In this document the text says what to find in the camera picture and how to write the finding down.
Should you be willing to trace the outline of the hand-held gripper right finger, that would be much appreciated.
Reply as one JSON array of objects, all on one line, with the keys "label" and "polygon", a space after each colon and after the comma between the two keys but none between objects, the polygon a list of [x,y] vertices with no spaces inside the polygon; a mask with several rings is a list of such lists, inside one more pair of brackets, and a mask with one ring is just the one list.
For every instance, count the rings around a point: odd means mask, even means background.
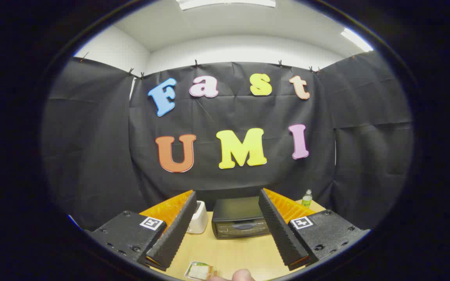
[{"label": "hand-held gripper right finger", "polygon": [[332,210],[315,212],[266,188],[259,207],[289,270],[322,263],[369,233]]}]

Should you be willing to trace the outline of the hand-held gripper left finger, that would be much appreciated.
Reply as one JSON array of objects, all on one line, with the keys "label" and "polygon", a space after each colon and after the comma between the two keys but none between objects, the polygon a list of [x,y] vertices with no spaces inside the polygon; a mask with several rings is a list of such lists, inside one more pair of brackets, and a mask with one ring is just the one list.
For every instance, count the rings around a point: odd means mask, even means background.
[{"label": "hand-held gripper left finger", "polygon": [[89,236],[124,260],[165,271],[197,205],[195,191],[189,190],[142,212],[124,210]]}]

